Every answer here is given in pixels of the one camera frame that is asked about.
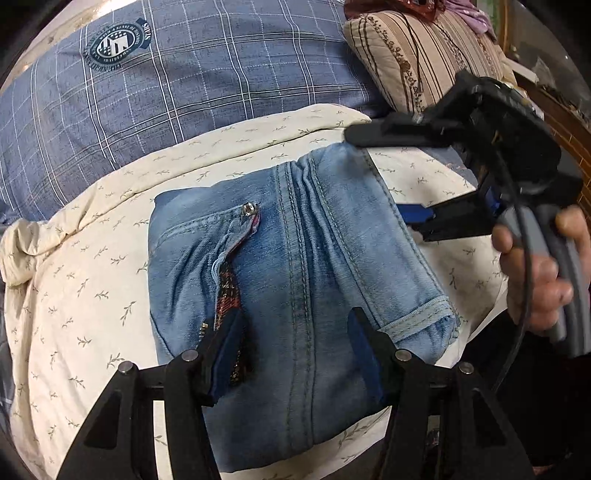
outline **jeans pocket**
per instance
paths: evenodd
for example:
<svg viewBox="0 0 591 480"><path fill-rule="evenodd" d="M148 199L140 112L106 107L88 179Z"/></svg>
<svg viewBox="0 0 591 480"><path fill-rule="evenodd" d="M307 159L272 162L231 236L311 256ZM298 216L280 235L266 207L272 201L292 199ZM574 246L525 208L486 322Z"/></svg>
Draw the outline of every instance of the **jeans pocket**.
<svg viewBox="0 0 591 480"><path fill-rule="evenodd" d="M159 363L197 346L204 321L219 322L225 307L239 299L232 295L237 286L231 284L230 259L256 232L260 218L258 206L247 202L169 227L149 246L150 316ZM158 232L158 222L150 228Z"/></svg>

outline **purple cloth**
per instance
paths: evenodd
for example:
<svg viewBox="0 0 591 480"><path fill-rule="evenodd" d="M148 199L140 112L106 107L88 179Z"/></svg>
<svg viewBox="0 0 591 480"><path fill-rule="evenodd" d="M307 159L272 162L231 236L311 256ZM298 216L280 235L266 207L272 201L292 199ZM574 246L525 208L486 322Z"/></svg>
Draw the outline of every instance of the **purple cloth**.
<svg viewBox="0 0 591 480"><path fill-rule="evenodd" d="M492 28L491 19L482 10L478 10L470 0L447 0L446 8L457 13L464 22L477 34L488 33L496 40L495 31Z"/></svg>

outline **metal rivet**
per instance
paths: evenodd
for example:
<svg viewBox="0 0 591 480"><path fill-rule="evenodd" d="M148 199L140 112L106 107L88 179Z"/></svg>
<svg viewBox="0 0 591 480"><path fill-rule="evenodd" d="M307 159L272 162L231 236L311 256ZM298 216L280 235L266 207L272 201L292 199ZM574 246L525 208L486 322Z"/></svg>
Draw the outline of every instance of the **metal rivet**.
<svg viewBox="0 0 591 480"><path fill-rule="evenodd" d="M472 364L469 364L468 362L462 362L460 364L460 372L466 375L470 375L474 373L474 366Z"/></svg>
<svg viewBox="0 0 591 480"><path fill-rule="evenodd" d="M135 367L135 364L133 362L130 362L129 360L125 360L124 362L121 362L119 364L119 366L117 367L117 370L119 370L122 374L126 375L129 372L131 372L134 367Z"/></svg>
<svg viewBox="0 0 591 480"><path fill-rule="evenodd" d="M244 216L250 217L256 212L256 207L251 202L246 202L242 205L242 214Z"/></svg>
<svg viewBox="0 0 591 480"><path fill-rule="evenodd" d="M197 359L197 357L199 356L199 352L196 350L185 350L183 353L181 353L181 358L183 360L185 360L186 362L192 362L193 360Z"/></svg>
<svg viewBox="0 0 591 480"><path fill-rule="evenodd" d="M408 362L413 357L412 353L408 350L396 350L395 355L401 362Z"/></svg>

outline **leaf print fabric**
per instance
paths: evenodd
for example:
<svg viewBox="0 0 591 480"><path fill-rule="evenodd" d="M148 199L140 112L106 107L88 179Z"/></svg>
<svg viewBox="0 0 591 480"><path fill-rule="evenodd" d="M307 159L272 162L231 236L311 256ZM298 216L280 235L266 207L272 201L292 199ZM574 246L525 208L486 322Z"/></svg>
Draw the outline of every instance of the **leaf print fabric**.
<svg viewBox="0 0 591 480"><path fill-rule="evenodd" d="M9 286L5 315L17 386L11 428L19 453L39 478L56 477L119 363L157 364L146 273L156 195L296 160L340 142L343 127L367 120L341 106L314 105L208 132L100 179L45 224L18 220L7 230L0 268ZM395 201L436 203L450 197L444 192L455 196L471 189L457 173L415 148L371 149L370 154ZM446 360L452 365L492 308L503 276L488 238L415 241L463 319L456 342L461 345L454 344ZM346 436L341 433L294 459L223 477L320 479L383 437L388 415L363 419ZM154 437L164 465L168 441L162 413L155 417ZM171 478L170 473L160 477Z"/></svg>

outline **hand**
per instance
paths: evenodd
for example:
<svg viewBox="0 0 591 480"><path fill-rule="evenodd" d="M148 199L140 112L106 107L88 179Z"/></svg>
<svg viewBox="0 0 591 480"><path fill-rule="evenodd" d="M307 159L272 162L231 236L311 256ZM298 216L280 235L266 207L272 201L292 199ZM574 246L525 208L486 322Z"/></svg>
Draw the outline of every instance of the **hand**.
<svg viewBox="0 0 591 480"><path fill-rule="evenodd" d="M591 277L591 238L581 209L571 205L556 216L558 231L574 240L583 267L585 286L589 287ZM492 231L492 245L501 252L501 270L509 277L507 306L509 315L516 323L521 314L525 262L523 249L513 247L509 229L496 225ZM558 265L553 258L532 255L532 297L531 317L528 329L542 333L558 321L558 308L573 299L573 286L569 281L558 278Z"/></svg>

